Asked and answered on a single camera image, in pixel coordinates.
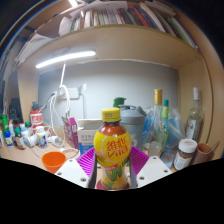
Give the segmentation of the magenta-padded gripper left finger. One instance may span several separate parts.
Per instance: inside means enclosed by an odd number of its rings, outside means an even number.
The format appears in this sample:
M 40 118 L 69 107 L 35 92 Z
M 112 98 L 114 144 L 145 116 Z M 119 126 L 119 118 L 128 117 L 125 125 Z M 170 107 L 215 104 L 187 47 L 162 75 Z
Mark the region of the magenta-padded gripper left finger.
M 91 148 L 77 159 L 68 159 L 55 175 L 78 186 L 94 189 L 97 177 L 95 150 Z

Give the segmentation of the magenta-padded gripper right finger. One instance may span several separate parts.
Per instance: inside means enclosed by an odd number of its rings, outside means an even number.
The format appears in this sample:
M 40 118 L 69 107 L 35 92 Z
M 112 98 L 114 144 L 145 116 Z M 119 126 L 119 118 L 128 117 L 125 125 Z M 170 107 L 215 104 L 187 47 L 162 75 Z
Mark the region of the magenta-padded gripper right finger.
M 129 163 L 132 188 L 146 186 L 172 173 L 158 156 L 149 157 L 136 147 L 131 148 Z

